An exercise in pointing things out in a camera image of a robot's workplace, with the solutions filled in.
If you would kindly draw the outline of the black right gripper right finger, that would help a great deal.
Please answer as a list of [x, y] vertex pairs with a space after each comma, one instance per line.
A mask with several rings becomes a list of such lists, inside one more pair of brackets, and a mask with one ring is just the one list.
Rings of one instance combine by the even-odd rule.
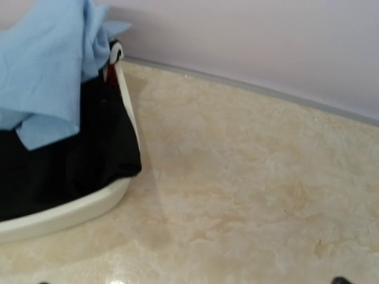
[[338, 276], [332, 280], [332, 284], [351, 284], [351, 282], [342, 276]]

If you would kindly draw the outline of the light blue long sleeve shirt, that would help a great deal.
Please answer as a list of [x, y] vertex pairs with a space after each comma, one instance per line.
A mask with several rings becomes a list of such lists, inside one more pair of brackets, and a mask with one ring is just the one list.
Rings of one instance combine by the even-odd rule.
[[110, 41], [129, 29], [93, 1], [37, 1], [1, 32], [1, 129], [28, 150], [80, 129], [81, 84], [98, 76]]

